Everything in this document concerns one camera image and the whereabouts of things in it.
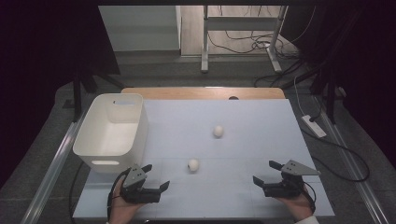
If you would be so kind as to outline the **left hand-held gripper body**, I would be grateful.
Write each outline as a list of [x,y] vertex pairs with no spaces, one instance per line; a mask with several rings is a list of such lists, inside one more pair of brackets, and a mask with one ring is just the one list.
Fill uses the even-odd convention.
[[158,203],[161,198],[159,189],[145,189],[147,179],[142,167],[135,164],[127,170],[127,175],[121,183],[120,196],[127,203]]

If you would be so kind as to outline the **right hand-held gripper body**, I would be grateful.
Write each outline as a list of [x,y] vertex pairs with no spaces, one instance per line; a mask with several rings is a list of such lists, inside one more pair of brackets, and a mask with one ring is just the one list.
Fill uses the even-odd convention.
[[289,160],[281,164],[282,180],[279,183],[264,184],[263,192],[266,197],[293,198],[302,193],[304,189],[304,175],[320,175],[320,171],[303,165],[297,161]]

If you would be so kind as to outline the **white plastic storage bin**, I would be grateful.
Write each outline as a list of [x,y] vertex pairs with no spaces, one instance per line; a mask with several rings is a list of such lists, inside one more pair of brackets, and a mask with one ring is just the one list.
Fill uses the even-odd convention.
[[101,94],[92,101],[73,151],[97,173],[120,173],[142,164],[148,132],[140,94]]

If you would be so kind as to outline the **person's right hand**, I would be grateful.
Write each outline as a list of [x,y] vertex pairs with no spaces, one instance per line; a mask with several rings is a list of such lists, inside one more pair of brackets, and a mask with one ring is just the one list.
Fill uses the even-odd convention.
[[278,198],[290,211],[293,220],[296,222],[302,221],[306,218],[312,217],[313,212],[310,207],[310,202],[301,193],[297,197],[293,198]]

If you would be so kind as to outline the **person's left hand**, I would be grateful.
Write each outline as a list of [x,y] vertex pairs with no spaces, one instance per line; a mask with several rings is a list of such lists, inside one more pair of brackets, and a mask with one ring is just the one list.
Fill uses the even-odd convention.
[[133,204],[125,202],[120,196],[122,181],[119,180],[110,197],[110,216],[108,224],[129,224],[143,203]]

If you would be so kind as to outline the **light blue board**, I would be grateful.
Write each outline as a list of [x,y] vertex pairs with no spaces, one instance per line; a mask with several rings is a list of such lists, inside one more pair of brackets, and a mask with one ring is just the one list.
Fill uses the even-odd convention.
[[[142,162],[152,164],[145,183],[169,181],[160,201],[139,219],[265,219],[287,209],[264,196],[253,176],[280,181],[269,161],[313,162],[290,102],[281,100],[147,100],[148,138]],[[216,126],[224,135],[213,134]],[[188,162],[199,161],[196,172]]]

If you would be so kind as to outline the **white power strip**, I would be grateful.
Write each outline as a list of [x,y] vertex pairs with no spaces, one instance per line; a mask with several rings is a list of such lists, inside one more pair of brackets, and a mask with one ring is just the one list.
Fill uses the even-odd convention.
[[302,116],[303,122],[316,137],[325,137],[327,134],[323,131],[323,129],[320,128],[315,121],[311,121],[310,119],[311,117],[309,115]]

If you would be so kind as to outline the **wooden table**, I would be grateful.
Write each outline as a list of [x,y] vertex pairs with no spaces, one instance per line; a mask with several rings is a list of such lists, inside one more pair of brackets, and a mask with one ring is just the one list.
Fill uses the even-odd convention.
[[137,93],[154,100],[260,100],[285,99],[280,88],[240,87],[146,87],[125,88],[122,93]]

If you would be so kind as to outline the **black stand legs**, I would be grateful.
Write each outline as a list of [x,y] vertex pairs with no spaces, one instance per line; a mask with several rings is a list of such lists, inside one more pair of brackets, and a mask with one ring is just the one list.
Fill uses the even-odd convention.
[[117,68],[116,72],[107,72],[102,69],[96,68],[93,65],[79,65],[74,73],[73,79],[73,101],[68,105],[74,109],[73,121],[77,122],[82,117],[82,93],[84,89],[87,93],[96,93],[98,85],[94,80],[94,76],[100,77],[104,81],[114,85],[122,90],[126,85],[116,80],[112,75],[118,75],[120,69]]
[[280,86],[281,90],[286,90],[297,83],[302,82],[313,75],[316,75],[314,81],[311,84],[310,92],[312,94],[320,94],[323,90],[325,94],[325,111],[327,118],[331,124],[335,124],[334,118],[334,103],[336,100],[336,74],[332,69],[332,62],[325,60],[323,63],[315,66],[314,68],[308,69],[306,72],[295,77],[292,81],[289,81]]

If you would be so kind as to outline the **white cabinet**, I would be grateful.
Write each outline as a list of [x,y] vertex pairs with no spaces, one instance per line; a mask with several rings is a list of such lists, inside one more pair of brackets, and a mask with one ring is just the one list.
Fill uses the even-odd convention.
[[99,6],[115,51],[179,50],[180,6]]

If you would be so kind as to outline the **white metal stand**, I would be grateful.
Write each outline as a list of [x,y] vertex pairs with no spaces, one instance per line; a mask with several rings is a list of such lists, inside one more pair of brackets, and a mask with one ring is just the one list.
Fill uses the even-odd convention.
[[272,38],[265,50],[276,73],[282,69],[276,56],[276,41],[285,18],[287,6],[281,6],[277,17],[227,17],[208,16],[208,6],[204,6],[204,35],[201,54],[201,71],[208,72],[209,31],[272,31]]

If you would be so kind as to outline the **aluminium floor rail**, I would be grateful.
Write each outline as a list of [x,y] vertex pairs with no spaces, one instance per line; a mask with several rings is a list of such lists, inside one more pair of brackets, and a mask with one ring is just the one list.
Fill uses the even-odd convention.
[[83,118],[84,116],[81,115],[70,124],[20,224],[36,224],[39,220],[76,140]]
[[[358,160],[354,157],[350,152],[346,151],[347,144],[344,141],[343,136],[340,134],[339,129],[335,124],[328,118],[326,113],[326,107],[323,103],[321,103],[317,97],[314,97],[316,103],[318,103],[319,107],[319,115],[323,120],[324,125],[328,131],[329,136],[332,141],[339,147],[338,151],[340,157],[342,158],[349,174],[352,178],[363,179],[364,173],[363,170],[358,165]],[[373,219],[375,224],[390,224],[390,220],[387,217],[387,214],[381,205],[380,201],[375,195],[373,188],[371,187],[368,180],[364,182],[359,182],[355,184],[360,196],[364,204],[366,205],[368,212]]]

